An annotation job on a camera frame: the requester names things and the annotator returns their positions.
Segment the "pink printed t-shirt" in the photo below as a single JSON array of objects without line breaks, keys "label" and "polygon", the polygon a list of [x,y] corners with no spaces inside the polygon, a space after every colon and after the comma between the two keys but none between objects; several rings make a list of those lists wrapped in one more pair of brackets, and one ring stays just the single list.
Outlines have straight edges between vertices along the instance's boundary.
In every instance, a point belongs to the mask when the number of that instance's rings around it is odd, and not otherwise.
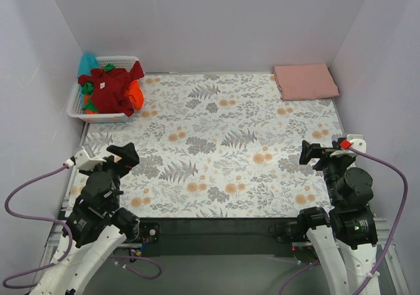
[{"label": "pink printed t-shirt", "polygon": [[326,64],[274,66],[273,72],[283,101],[313,101],[339,96]]}]

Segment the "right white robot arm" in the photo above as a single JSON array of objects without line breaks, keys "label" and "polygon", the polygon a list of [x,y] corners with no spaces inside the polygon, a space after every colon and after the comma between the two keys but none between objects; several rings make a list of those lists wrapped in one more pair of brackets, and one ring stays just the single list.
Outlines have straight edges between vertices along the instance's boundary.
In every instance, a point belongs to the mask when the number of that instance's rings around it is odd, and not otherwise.
[{"label": "right white robot arm", "polygon": [[324,270],[331,294],[380,294],[379,277],[372,273],[377,255],[377,229],[368,205],[373,198],[373,179],[353,166],[354,152],[345,138],[332,147],[302,141],[301,165],[312,159],[313,169],[324,177],[332,210],[303,209],[297,232],[310,241]]}]

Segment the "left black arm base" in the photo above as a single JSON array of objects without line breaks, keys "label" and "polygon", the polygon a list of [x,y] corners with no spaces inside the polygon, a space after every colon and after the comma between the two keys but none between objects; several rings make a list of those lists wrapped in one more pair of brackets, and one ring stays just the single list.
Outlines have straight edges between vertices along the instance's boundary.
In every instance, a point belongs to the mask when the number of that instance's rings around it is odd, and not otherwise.
[{"label": "left black arm base", "polygon": [[117,249],[128,251],[129,256],[141,257],[148,246],[159,242],[160,229],[158,222],[142,222]]}]

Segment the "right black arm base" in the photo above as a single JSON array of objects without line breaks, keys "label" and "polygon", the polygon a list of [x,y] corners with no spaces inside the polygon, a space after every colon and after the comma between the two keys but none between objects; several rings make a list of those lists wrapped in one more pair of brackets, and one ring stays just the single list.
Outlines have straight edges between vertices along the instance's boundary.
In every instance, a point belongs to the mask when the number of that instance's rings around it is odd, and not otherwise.
[{"label": "right black arm base", "polygon": [[318,260],[314,246],[295,220],[275,222],[269,226],[268,233],[277,242],[288,244],[296,260],[304,263],[313,263]]}]

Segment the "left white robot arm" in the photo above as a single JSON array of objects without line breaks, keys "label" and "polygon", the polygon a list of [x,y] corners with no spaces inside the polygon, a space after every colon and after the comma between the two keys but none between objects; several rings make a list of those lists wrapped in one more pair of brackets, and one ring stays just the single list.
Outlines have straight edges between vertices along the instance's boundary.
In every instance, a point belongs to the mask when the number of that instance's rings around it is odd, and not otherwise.
[{"label": "left white robot arm", "polygon": [[133,143],[110,145],[107,157],[80,147],[66,161],[87,176],[60,237],[51,266],[32,294],[81,294],[92,276],[122,242],[135,241],[140,219],[121,207],[121,178],[138,165]]}]

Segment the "orange t-shirt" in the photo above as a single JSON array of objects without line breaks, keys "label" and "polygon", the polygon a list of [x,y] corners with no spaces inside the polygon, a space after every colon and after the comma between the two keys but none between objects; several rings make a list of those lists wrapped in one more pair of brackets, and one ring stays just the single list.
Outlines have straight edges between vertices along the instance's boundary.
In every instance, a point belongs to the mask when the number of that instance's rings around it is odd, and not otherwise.
[{"label": "orange t-shirt", "polygon": [[[98,109],[91,102],[91,96],[87,94],[88,90],[93,91],[93,84],[86,83],[82,88],[83,98],[81,99],[83,106],[82,109],[87,114],[98,114]],[[135,110],[140,110],[144,104],[144,95],[140,88],[140,82],[138,79],[132,81],[125,92],[125,96],[132,102]]]}]

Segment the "dark red t-shirt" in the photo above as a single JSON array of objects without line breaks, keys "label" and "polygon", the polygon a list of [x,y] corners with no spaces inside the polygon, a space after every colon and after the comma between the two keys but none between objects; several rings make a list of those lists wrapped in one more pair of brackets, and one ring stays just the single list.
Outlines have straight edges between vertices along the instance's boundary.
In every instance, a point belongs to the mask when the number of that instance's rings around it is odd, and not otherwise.
[{"label": "dark red t-shirt", "polygon": [[85,95],[83,107],[90,114],[119,114],[132,116],[144,104],[140,79],[144,77],[139,61],[130,70],[108,64],[93,68],[89,75],[81,75],[78,83]]}]

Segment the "white plastic laundry basket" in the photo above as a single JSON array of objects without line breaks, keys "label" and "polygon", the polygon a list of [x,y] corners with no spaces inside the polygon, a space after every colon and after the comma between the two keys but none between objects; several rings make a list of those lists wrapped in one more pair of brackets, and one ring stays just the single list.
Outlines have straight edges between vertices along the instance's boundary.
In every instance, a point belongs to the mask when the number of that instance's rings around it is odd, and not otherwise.
[{"label": "white plastic laundry basket", "polygon": [[[117,68],[124,68],[129,71],[138,58],[135,56],[101,56],[96,57],[100,67],[111,63]],[[81,98],[81,86],[76,82],[73,85],[72,92],[69,96],[67,105],[67,114],[72,118],[78,118],[90,124],[110,124],[121,123],[130,120],[130,117],[124,113],[116,114],[87,114],[84,109],[84,104]]]}]

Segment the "floral table mat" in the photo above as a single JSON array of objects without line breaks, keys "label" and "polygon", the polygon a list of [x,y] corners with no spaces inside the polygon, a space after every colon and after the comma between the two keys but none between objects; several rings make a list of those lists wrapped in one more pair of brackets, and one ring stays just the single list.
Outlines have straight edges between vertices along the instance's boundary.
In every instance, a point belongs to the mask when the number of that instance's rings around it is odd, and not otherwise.
[{"label": "floral table mat", "polygon": [[295,217],[330,209],[318,171],[299,164],[302,141],[343,135],[330,99],[283,101],[271,74],[148,76],[129,121],[90,124],[97,156],[133,143],[140,162],[120,204],[140,217]]}]

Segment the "teal t-shirt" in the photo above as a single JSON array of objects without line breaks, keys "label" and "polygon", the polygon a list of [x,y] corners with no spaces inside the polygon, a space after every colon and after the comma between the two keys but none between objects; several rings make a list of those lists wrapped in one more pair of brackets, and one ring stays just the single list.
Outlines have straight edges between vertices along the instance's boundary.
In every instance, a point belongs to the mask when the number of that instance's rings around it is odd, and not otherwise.
[{"label": "teal t-shirt", "polygon": [[99,62],[97,61],[96,57],[90,53],[85,53],[82,55],[79,61],[77,76],[90,76],[91,70],[95,68],[100,68]]}]

